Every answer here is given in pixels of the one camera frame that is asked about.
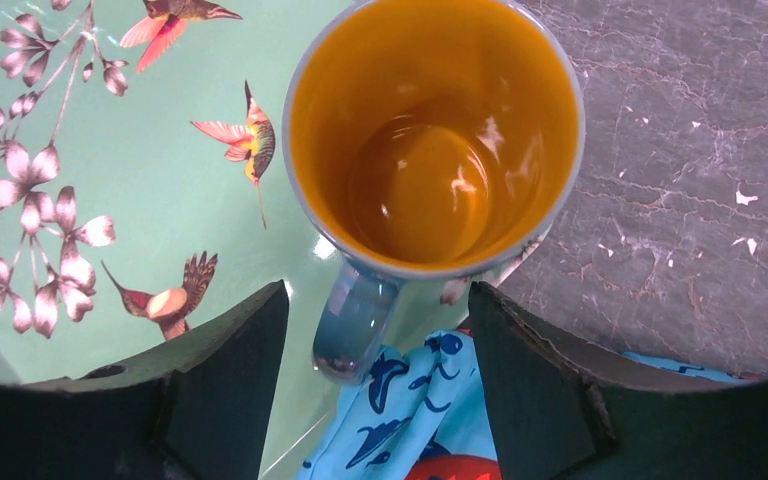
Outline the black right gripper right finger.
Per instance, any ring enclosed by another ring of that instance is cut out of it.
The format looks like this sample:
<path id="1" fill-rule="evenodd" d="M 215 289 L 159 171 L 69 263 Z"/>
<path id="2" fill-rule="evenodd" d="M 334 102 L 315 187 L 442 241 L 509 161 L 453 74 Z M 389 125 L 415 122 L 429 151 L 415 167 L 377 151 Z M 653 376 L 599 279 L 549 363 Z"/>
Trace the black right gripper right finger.
<path id="1" fill-rule="evenodd" d="M 468 308 L 504 478 L 768 479 L 768 379 L 641 364 L 483 282 Z"/>

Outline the small cup orange inside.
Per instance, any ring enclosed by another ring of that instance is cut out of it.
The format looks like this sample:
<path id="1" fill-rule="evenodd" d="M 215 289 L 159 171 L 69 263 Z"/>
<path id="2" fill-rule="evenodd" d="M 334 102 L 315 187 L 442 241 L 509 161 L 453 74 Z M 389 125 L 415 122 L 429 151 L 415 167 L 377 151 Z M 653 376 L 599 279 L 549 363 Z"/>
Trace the small cup orange inside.
<path id="1" fill-rule="evenodd" d="M 290 184 L 343 257 L 314 367 L 358 384 L 405 286 L 468 283 L 522 259 L 576 181 L 582 93 L 516 1 L 365 1 L 314 39 L 281 122 Z"/>

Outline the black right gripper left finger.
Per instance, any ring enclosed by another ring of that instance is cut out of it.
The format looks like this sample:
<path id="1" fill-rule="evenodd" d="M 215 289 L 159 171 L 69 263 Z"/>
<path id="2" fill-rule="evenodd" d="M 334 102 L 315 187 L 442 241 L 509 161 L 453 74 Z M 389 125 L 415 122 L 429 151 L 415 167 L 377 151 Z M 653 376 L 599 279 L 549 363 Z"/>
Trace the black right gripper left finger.
<path id="1" fill-rule="evenodd" d="M 289 299 L 272 282 L 79 379 L 0 384 L 0 479 L 254 479 Z"/>

